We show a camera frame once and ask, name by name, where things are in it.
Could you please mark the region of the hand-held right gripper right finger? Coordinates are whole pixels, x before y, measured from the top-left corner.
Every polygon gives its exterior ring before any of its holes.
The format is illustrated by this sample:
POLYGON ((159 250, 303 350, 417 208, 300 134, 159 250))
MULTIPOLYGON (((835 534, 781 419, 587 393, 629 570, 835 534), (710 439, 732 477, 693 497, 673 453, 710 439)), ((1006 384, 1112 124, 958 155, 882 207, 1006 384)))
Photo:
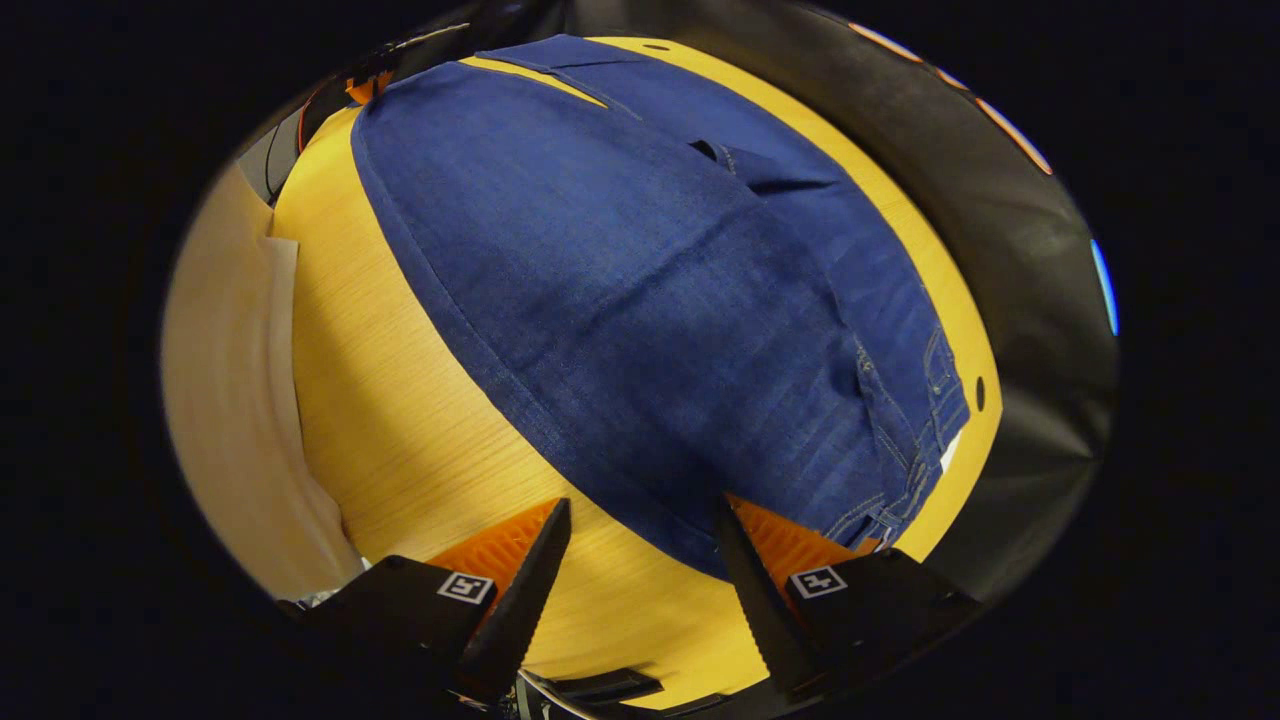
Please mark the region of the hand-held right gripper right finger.
POLYGON ((852 551, 732 495, 721 498, 716 525, 751 637, 790 700, 863 691, 982 609, 900 550, 852 551))

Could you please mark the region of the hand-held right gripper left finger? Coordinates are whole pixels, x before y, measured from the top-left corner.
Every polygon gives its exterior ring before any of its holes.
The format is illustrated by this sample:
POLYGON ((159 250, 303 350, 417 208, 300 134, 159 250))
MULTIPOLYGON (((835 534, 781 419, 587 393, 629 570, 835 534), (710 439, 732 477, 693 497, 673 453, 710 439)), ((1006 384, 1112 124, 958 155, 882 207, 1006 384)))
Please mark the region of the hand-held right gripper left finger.
POLYGON ((280 601, 339 705, 494 705, 513 684, 568 548, 567 498, 428 561, 388 555, 323 602, 280 601))

